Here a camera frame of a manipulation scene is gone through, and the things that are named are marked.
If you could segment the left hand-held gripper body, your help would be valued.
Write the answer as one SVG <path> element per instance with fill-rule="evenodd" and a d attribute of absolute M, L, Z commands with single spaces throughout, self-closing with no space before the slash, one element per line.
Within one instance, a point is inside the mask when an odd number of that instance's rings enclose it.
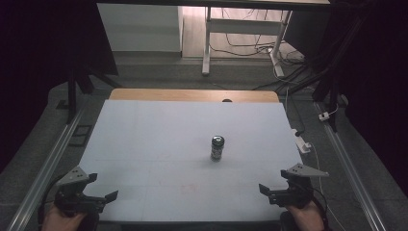
<path fill-rule="evenodd" d="M 67 216 L 103 212 L 106 205 L 104 197 L 84 194 L 85 187 L 90 184 L 88 180 L 89 174 L 80 167 L 75 167 L 57 182 L 54 203 Z"/>

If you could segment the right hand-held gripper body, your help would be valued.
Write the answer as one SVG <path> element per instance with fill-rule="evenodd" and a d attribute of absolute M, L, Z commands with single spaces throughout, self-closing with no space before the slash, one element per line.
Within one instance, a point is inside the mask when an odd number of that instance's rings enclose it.
<path fill-rule="evenodd" d="M 286 179 L 288 187 L 285 190 L 270 191 L 268 200 L 271 205 L 295 206 L 302 209 L 314 198 L 311 178 L 329 176 L 326 171 L 303 164 L 296 164 L 284 170 L 291 175 L 289 179 Z"/>

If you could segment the dark drink can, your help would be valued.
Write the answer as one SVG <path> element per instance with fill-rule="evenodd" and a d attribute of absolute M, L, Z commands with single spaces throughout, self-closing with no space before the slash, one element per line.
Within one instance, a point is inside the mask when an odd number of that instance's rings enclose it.
<path fill-rule="evenodd" d="M 224 144 L 225 139 L 223 136 L 212 137 L 212 150 L 211 150 L 212 161 L 218 162 L 221 160 Z"/>

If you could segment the person's left hand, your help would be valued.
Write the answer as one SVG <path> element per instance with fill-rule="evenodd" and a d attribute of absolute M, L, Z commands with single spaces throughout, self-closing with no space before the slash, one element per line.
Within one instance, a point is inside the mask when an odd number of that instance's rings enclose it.
<path fill-rule="evenodd" d="M 77 231 L 87 214 L 78 213 L 74 217 L 67 217 L 54 204 L 45 215 L 40 231 Z"/>

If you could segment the person's right hand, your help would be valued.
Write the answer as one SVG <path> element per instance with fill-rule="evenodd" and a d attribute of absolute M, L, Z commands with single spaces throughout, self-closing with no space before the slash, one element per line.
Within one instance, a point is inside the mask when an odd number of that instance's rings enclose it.
<path fill-rule="evenodd" d="M 304 208 L 287 206 L 286 209 L 292 214 L 300 231 L 323 231 L 324 224 L 320 215 L 319 207 L 311 201 Z"/>

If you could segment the white power strip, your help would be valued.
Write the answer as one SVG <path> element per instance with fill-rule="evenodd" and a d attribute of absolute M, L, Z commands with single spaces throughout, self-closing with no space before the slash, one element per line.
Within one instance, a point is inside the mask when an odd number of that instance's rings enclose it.
<path fill-rule="evenodd" d="M 292 129 L 294 142 L 301 154 L 307 154 L 311 152 L 312 145 L 302 139 L 300 133 L 296 129 Z"/>

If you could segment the white table cover sheet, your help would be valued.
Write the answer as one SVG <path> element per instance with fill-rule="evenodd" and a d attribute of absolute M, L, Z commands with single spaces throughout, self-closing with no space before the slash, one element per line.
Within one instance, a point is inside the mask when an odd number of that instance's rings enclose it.
<path fill-rule="evenodd" d="M 286 188 L 300 160 L 280 103 L 108 100 L 80 166 L 98 175 L 86 194 L 118 191 L 105 221 L 263 221 L 282 210 L 259 185 Z"/>

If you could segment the black metal stand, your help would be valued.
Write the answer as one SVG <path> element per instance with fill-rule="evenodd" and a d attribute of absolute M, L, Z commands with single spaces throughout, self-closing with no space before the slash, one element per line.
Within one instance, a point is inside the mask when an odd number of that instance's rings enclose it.
<path fill-rule="evenodd" d="M 113 88 L 120 84 L 114 54 L 97 3 L 99 0 L 66 0 L 63 4 L 64 70 L 68 88 L 68 119 L 77 115 L 76 86 L 84 94 L 94 90 L 90 75 Z"/>
<path fill-rule="evenodd" d="M 314 101 L 322 101 L 329 96 L 329 109 L 333 113 L 328 118 L 328 124 L 334 132 L 337 132 L 336 112 L 338 110 L 339 83 L 341 78 L 341 66 L 345 60 L 345 53 L 349 49 L 355 36 L 358 34 L 365 18 L 367 10 L 374 0 L 333 0 L 330 9 L 332 23 L 327 29 L 333 31 L 338 28 L 338 36 L 329 41 L 329 44 L 306 65 L 312 64 L 319 71 L 312 77 L 300 82 L 298 85 L 288 89 L 288 95 L 318 83 L 312 93 Z"/>

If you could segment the black curtain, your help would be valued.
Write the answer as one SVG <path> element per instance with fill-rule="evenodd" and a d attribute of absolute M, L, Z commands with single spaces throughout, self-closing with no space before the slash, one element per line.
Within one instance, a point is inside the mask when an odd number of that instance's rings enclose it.
<path fill-rule="evenodd" d="M 345 114 L 408 196 L 408 0 L 345 0 L 366 20 L 340 65 Z"/>
<path fill-rule="evenodd" d="M 95 0 L 0 0 L 0 172 L 66 81 Z"/>

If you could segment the aluminium rail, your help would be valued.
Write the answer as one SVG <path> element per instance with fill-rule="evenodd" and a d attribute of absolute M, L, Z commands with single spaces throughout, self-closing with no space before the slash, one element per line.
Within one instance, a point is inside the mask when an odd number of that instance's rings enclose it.
<path fill-rule="evenodd" d="M 84 110 L 82 105 L 73 116 L 46 111 L 18 150 L 2 187 L 9 197 L 0 205 L 15 208 L 6 231 L 26 229 Z"/>
<path fill-rule="evenodd" d="M 374 205 L 369 192 L 364 186 L 356 167 L 352 163 L 339 134 L 332 129 L 327 120 L 322 121 L 321 124 L 324 126 L 324 130 L 334 147 L 338 159 L 344 169 L 344 173 L 347 176 L 350 186 L 360 203 L 360 206 L 368 220 L 371 230 L 387 231 L 385 223 L 383 222 L 382 217 L 380 216 L 376 206 Z"/>

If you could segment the black floor frame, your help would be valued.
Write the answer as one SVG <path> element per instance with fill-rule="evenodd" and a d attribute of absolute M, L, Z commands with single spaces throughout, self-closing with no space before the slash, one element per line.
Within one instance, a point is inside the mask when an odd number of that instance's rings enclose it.
<path fill-rule="evenodd" d="M 85 147 L 88 144 L 92 128 L 92 125 L 78 125 L 68 145 L 73 147 Z"/>

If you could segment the white desk frame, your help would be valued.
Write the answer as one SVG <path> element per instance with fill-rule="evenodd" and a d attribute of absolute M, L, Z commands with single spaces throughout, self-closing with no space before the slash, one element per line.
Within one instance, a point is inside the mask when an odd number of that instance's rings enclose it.
<path fill-rule="evenodd" d="M 202 75 L 210 74 L 210 38 L 211 33 L 237 34 L 237 35 L 260 35 L 276 36 L 272 48 L 268 49 L 268 55 L 273 64 L 273 70 L 278 78 L 284 77 L 281 64 L 277 55 L 285 35 L 291 11 L 283 11 L 282 19 L 279 21 L 258 21 L 246 19 L 224 19 L 212 18 L 212 8 L 207 7 L 205 13 L 205 43 L 203 52 Z"/>

